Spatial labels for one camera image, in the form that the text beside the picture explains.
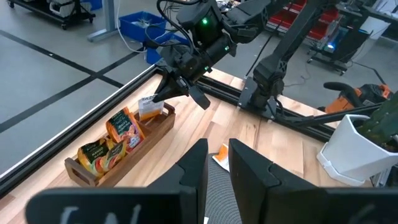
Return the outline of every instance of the workbench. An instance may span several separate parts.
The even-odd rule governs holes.
[[[242,89],[244,85],[241,79],[215,69],[208,76],[235,88]],[[160,75],[149,78],[136,91],[130,93],[96,123],[91,124],[84,133],[68,143],[41,168],[3,197],[0,200],[1,223],[25,223],[25,204],[34,194],[43,189],[77,187],[77,184],[69,179],[64,160],[75,156],[80,146],[103,136],[106,133],[105,122],[123,107],[128,106],[131,111],[137,110],[138,99],[153,94],[160,79]],[[237,138],[291,173],[315,185],[345,186],[331,179],[318,163],[316,154],[322,148],[323,142],[272,121],[261,119],[212,96],[208,98],[211,105],[207,110],[201,109],[190,97],[181,96],[167,100],[168,104],[175,107],[177,116],[174,128],[131,169],[117,187],[149,185],[177,162],[200,138],[208,139],[209,153],[218,152],[221,144],[228,144],[229,138]],[[279,100],[285,108],[305,116],[323,114],[321,111],[284,96],[280,96]]]

